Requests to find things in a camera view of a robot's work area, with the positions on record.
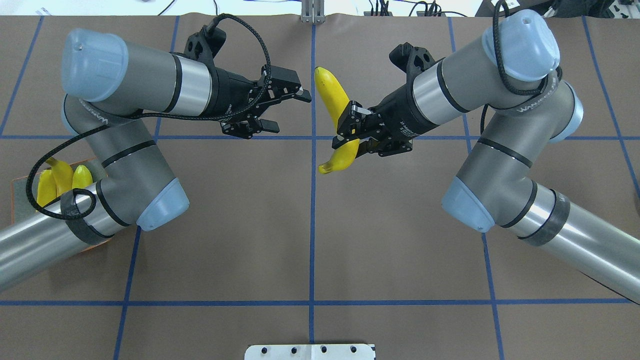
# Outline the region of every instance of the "blue tape line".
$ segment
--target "blue tape line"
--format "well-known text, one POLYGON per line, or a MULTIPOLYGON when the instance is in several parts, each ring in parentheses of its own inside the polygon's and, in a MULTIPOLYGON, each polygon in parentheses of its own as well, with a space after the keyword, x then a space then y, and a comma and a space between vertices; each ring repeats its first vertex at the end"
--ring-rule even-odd
POLYGON ((122 301, 95 300, 0 300, 0 306, 122 306, 122 301))
POLYGON ((609 98, 607 87, 604 85, 604 80, 602 79, 602 73, 600 73, 600 66, 598 65, 598 60, 596 59, 596 53, 593 49, 593 43, 591 42, 591 35, 589 34, 589 26, 587 25, 587 20, 585 16, 582 16, 582 25, 584 26, 584 33, 587 36, 587 43, 589 43, 589 51, 591 51, 591 59, 593 60, 593 65, 595 66, 596 74, 598 75, 600 87, 602 87, 602 92, 604 93, 604 99, 607 101, 609 114, 611 114, 611 120, 613 120, 613 126, 616 128, 616 134, 618 134, 618 140, 620 141, 620 146, 622 147, 622 153, 624 154, 625 161, 627 162, 627 167, 631 175, 631 180, 633 180, 634 186, 636 188, 636 195, 640 197, 640 186, 638 186, 636 172, 634 171, 634 167, 631 164, 631 159, 629 158, 629 153, 627 152, 627 146, 625 145, 625 141, 622 138, 622 132, 620 131, 618 119, 616 118, 616 114, 613 111, 613 106, 611 105, 611 99, 609 98))
POLYGON ((156 130, 154 131, 154 141, 158 141, 158 136, 160 135, 160 126, 162 124, 162 118, 158 117, 156 119, 156 130))
POLYGON ((317 306, 435 306, 490 305, 491 300, 318 300, 317 306))
POLYGON ((309 306, 307 300, 178 300, 178 301, 129 301, 131 306, 200 306, 200 307, 243 307, 243 306, 309 306))
MULTIPOLYGON (((0 306, 123 306, 124 301, 101 300, 0 300, 0 306)), ((463 306, 463 305, 572 305, 633 304, 624 298, 584 299, 451 299, 451 300, 315 300, 314 306, 463 306)), ((249 307, 309 306, 308 300, 140 300, 128 301, 127 307, 249 307)))
POLYGON ((311 209, 309 234, 309 343, 315 342, 314 301, 316 299, 316 25, 311 25, 311 209))
POLYGON ((0 139, 14 140, 69 140, 70 135, 2 135, 0 139))
MULTIPOLYGON (((456 41, 453 32, 453 21, 450 17, 447 18, 449 23, 449 37, 451 38, 451 50, 456 51, 456 41)), ((471 153, 471 136, 469 133, 469 124, 467 122, 467 115, 462 115, 462 123, 465 128, 465 139, 467 140, 467 152, 471 153)), ((491 271, 491 260, 489 258, 489 246, 487 246, 486 235, 482 234, 483 252, 484 252, 484 265, 486 268, 486 278, 489 285, 489 296, 491 297, 491 309, 493 313, 493 327, 495 328, 495 339, 498 346, 498 356, 500 360, 504 360, 504 347, 502 346, 502 333, 500 332, 500 318, 498 317, 498 305, 495 301, 495 289, 493 287, 493 273, 491 271)))
POLYGON ((493 287, 493 272, 491 271, 491 259, 489 258, 489 246, 486 241, 486 234, 482 234, 482 244, 484 252, 484 263, 486 267, 486 278, 489 283, 489 296, 491 297, 491 309, 493 311, 493 326, 495 327, 495 339, 498 343, 498 355, 500 360, 504 360, 504 349, 502 346, 502 333, 500 331, 500 319, 498 317, 498 305, 495 300, 495 289, 493 287))
POLYGON ((129 263, 129 275, 127 276, 127 287, 124 291, 124 301, 122 304, 122 312, 120 313, 120 325, 118 326, 118 336, 116 337, 116 346, 113 351, 113 360, 117 360, 120 356, 120 344, 122 344, 122 334, 124 333, 124 324, 127 320, 127 309, 129 307, 129 295, 131 294, 131 283, 133 281, 133 273, 136 268, 136 258, 138 257, 138 245, 140 244, 140 226, 136 229, 136 238, 133 242, 133 251, 131 252, 131 262, 129 263))
POLYGON ((118 337, 116 338, 116 346, 113 350, 113 360, 118 360, 120 357, 120 345, 122 344, 122 334, 124 332, 124 322, 127 319, 127 306, 122 306, 122 312, 120 313, 120 325, 118 326, 118 337))
POLYGON ((18 79, 15 81, 13 92, 11 93, 11 97, 9 98, 9 104, 6 106, 6 111, 4 112, 4 117, 2 118, 2 124, 0 124, 0 135, 2 135, 4 131, 4 127, 6 126, 6 122, 9 119, 9 114, 11 113, 11 107, 13 106, 13 101, 15 100, 15 96, 18 94, 18 88, 20 87, 20 83, 22 82, 24 71, 27 69, 27 64, 29 63, 31 53, 33 52, 33 47, 36 44, 36 39, 38 38, 38 34, 40 34, 40 29, 42 29, 43 21, 44 21, 44 16, 41 16, 40 20, 38 21, 38 26, 36 27, 36 31, 35 33, 33 33, 33 38, 31 39, 31 45, 29 45, 27 56, 25 56, 24 62, 22 62, 22 68, 20 69, 20 74, 18 74, 18 79))
POLYGON ((173 24, 173 37, 171 39, 171 47, 169 50, 171 52, 175 50, 175 38, 178 36, 178 24, 180 24, 180 15, 175 17, 175 23, 173 24))
POLYGON ((498 305, 536 305, 536 304, 633 304, 624 298, 613 299, 511 299, 496 300, 498 305))

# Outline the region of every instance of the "silver arm tube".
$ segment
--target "silver arm tube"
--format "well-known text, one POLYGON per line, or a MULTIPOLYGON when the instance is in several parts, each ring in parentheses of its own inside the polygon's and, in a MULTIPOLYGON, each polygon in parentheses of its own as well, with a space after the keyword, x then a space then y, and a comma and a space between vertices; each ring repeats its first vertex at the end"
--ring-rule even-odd
POLYGON ((574 203, 558 235, 541 249, 640 303, 640 241, 574 203))
MULTIPOLYGON (((87 190, 95 193, 95 184, 88 186, 87 190)), ((85 211, 90 200, 88 196, 81 195, 76 203, 81 211, 85 211)), ((60 213, 60 202, 47 209, 60 213)), ((111 219, 99 201, 86 221, 105 235, 124 229, 111 219)), ((77 238, 64 221, 34 213, 27 220, 0 231, 0 291, 89 246, 77 238)))

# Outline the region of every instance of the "black cable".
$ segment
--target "black cable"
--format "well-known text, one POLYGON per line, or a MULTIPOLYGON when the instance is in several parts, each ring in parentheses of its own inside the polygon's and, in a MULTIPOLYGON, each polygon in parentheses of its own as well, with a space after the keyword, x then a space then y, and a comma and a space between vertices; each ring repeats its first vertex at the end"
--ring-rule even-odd
POLYGON ((171 2, 169 3, 169 5, 166 6, 166 8, 164 8, 163 11, 161 11, 158 16, 164 14, 165 11, 167 11, 167 9, 169 9, 171 7, 171 5, 173 5, 173 3, 175 3, 175 0, 171 0, 171 2))
POLYGON ((498 0, 495 4, 495 9, 493 10, 493 53, 495 54, 495 62, 498 66, 498 74, 500 75, 500 80, 502 80, 502 84, 507 90, 516 95, 539 95, 541 93, 541 89, 532 89, 532 90, 521 90, 513 86, 508 79, 507 72, 504 70, 504 60, 502 59, 502 48, 500 47, 500 31, 498 28, 498 18, 500 14, 500 7, 504 9, 504 16, 509 16, 509 7, 505 0, 498 0))
MULTIPOLYGON (((232 19, 240 23, 240 25, 244 26, 245 28, 247 28, 247 30, 251 31, 251 33, 258 40, 258 43, 260 43, 260 46, 262 47, 262 51, 264 52, 264 58, 267 63, 266 66, 264 67, 264 71, 265 71, 264 82, 265 84, 269 83, 269 81, 271 80, 271 58, 269 57, 269 52, 267 51, 267 45, 264 44, 264 41, 262 40, 262 37, 260 37, 260 34, 258 34, 258 32, 255 29, 253 29, 249 24, 247 24, 243 19, 240 19, 235 15, 231 15, 227 13, 222 13, 216 16, 211 21, 211 23, 207 26, 207 31, 213 32, 213 29, 215 29, 215 27, 223 19, 232 19)), ((247 110, 253 108, 258 103, 258 101, 260 101, 260 98, 264 95, 266 90, 267 90, 267 87, 263 86, 258 91, 258 94, 255 96, 255 98, 251 102, 249 102, 249 104, 245 108, 234 111, 229 114, 218 115, 214 117, 199 117, 199 116, 176 115, 176 114, 167 114, 167 113, 142 113, 139 115, 133 115, 129 117, 129 119, 137 120, 137 119, 142 119, 143 117, 164 117, 168 119, 178 119, 178 120, 208 120, 208 121, 219 121, 219 120, 230 119, 236 115, 240 115, 246 112, 247 110)))
POLYGON ((109 127, 107 125, 103 125, 100 127, 96 127, 93 130, 89 130, 85 133, 82 133, 80 135, 74 136, 73 138, 67 140, 66 142, 63 142, 62 144, 56 146, 53 150, 49 151, 47 154, 45 154, 44 156, 42 156, 35 165, 33 165, 33 168, 31 168, 31 171, 29 172, 29 175, 27 176, 27 185, 26 185, 26 192, 27 192, 27 200, 29 201, 29 203, 31 204, 31 206, 33 206, 34 209, 36 209, 39 213, 47 215, 48 217, 52 217, 52 218, 57 218, 60 220, 77 220, 80 218, 83 218, 87 215, 89 215, 93 209, 95 208, 95 204, 96 204, 96 200, 95 200, 95 195, 90 192, 87 189, 76 189, 76 193, 77 194, 81 194, 81 195, 87 195, 89 196, 89 198, 91 198, 91 204, 89 205, 89 208, 81 214, 77 214, 77 215, 62 215, 62 214, 58 214, 58 213, 54 213, 52 211, 49 211, 45 208, 43 208, 42 206, 38 205, 38 202, 36 201, 35 197, 33 196, 33 192, 31 191, 31 188, 33 186, 33 180, 35 179, 36 173, 38 172, 38 169, 42 166, 42 164, 45 163, 45 161, 47 161, 51 156, 54 156, 55 154, 57 154, 58 152, 60 152, 62 149, 68 147, 69 145, 73 144, 74 142, 78 141, 78 140, 82 140, 83 138, 86 138, 87 136, 91 136, 95 133, 99 133, 102 130, 105 129, 109 129, 109 127))
POLYGON ((486 117, 486 111, 489 108, 489 104, 484 104, 484 108, 482 108, 482 115, 480 116, 480 135, 484 133, 484 118, 486 117))
POLYGON ((459 12, 436 12, 436 13, 433 13, 432 15, 430 15, 430 16, 439 16, 441 13, 455 13, 455 14, 458 14, 458 15, 462 15, 464 17, 468 17, 465 14, 459 13, 459 12))
POLYGON ((385 2, 385 0, 380 0, 382 3, 382 11, 380 11, 380 16, 389 16, 389 2, 385 2))
POLYGON ((432 2, 431 5, 429 5, 429 9, 424 12, 424 16, 431 16, 431 14, 436 12, 438 6, 435 1, 432 2))
POLYGON ((413 14, 413 11, 415 9, 416 6, 420 5, 420 4, 424 4, 424 12, 427 12, 427 7, 429 6, 429 4, 427 4, 426 1, 418 1, 417 3, 413 3, 413 8, 411 8, 411 11, 409 12, 409 16, 411 16, 411 14, 413 14))

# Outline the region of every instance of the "yellow banana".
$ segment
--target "yellow banana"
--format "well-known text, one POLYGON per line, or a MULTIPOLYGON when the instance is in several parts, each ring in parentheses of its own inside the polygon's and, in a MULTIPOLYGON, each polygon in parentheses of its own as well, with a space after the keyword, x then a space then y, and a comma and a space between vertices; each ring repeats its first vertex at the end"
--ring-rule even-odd
POLYGON ((36 202, 40 206, 45 206, 57 197, 58 193, 56 189, 56 180, 53 178, 53 171, 50 169, 44 170, 40 174, 40 179, 38 180, 38 194, 36 195, 36 202))
POLYGON ((78 165, 76 171, 74 171, 74 178, 71 183, 71 187, 76 189, 84 189, 93 183, 93 177, 91 172, 84 165, 78 165))
POLYGON ((54 158, 47 159, 47 164, 51 166, 53 178, 56 180, 56 188, 58 196, 71 190, 73 183, 74 171, 68 163, 54 158))
MULTIPOLYGON (((333 126, 337 129, 338 119, 347 106, 349 97, 338 82, 338 79, 336 79, 329 70, 316 67, 314 79, 318 93, 326 109, 329 111, 329 116, 331 116, 333 120, 333 126)), ((356 139, 335 149, 331 155, 331 159, 318 166, 318 171, 320 171, 321 174, 329 174, 332 171, 340 171, 348 168, 356 158, 359 145, 360 140, 356 139)))

